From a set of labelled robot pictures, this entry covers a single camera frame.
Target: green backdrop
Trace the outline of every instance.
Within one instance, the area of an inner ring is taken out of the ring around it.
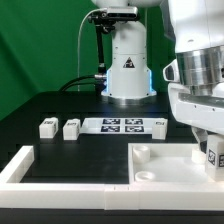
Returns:
[[[77,77],[77,40],[90,0],[0,0],[0,120],[43,91],[57,91]],[[140,10],[144,21],[145,10]],[[162,69],[174,58],[174,44],[163,35],[158,7],[148,9],[148,66],[153,87],[167,90]],[[111,39],[104,36],[111,63]],[[80,75],[97,72],[95,28],[85,24]],[[81,87],[81,90],[92,88]]]

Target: marker sticker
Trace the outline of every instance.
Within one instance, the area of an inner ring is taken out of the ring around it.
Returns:
[[[120,126],[102,126],[101,132],[120,132]]]
[[[126,63],[124,64],[124,68],[135,68],[133,61],[129,57]]]

